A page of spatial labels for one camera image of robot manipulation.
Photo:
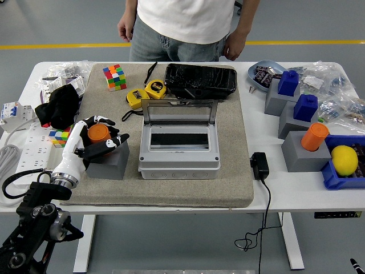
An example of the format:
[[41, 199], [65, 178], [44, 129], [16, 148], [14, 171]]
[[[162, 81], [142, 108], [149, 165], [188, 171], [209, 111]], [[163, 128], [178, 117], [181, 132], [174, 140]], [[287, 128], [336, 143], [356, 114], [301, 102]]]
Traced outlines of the person's right hand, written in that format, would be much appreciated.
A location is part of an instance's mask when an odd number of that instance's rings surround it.
[[119, 37], [124, 42], [130, 42], [133, 37], [133, 28], [136, 16], [134, 14], [124, 13], [117, 24]]

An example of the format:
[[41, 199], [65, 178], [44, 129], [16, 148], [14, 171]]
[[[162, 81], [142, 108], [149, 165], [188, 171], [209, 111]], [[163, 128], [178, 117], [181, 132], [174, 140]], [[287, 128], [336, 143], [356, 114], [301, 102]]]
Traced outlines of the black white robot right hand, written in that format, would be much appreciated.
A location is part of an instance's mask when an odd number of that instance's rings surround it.
[[351, 258], [350, 263], [357, 274], [365, 274], [365, 271], [361, 268], [361, 266], [357, 263], [355, 259]]

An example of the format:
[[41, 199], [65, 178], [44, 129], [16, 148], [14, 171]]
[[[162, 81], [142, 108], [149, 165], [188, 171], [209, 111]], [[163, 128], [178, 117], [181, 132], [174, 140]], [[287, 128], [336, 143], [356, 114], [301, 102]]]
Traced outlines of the person's left hand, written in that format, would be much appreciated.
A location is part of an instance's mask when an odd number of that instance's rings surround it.
[[236, 60], [242, 53], [249, 30], [239, 30], [236, 28], [226, 39], [223, 48], [223, 56], [230, 61]]

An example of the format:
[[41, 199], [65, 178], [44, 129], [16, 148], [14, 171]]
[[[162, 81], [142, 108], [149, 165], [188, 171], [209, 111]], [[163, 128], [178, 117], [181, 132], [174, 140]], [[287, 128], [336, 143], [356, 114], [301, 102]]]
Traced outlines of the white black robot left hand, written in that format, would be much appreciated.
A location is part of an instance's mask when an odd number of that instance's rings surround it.
[[[111, 138], [90, 144], [87, 141], [87, 133], [94, 125], [106, 126]], [[63, 149], [62, 161], [53, 170], [50, 182], [57, 184], [68, 181], [71, 184], [78, 184], [82, 172], [88, 168], [92, 159], [112, 152], [122, 145], [129, 138], [129, 134], [120, 135], [114, 125], [114, 121], [100, 115], [77, 122]]]

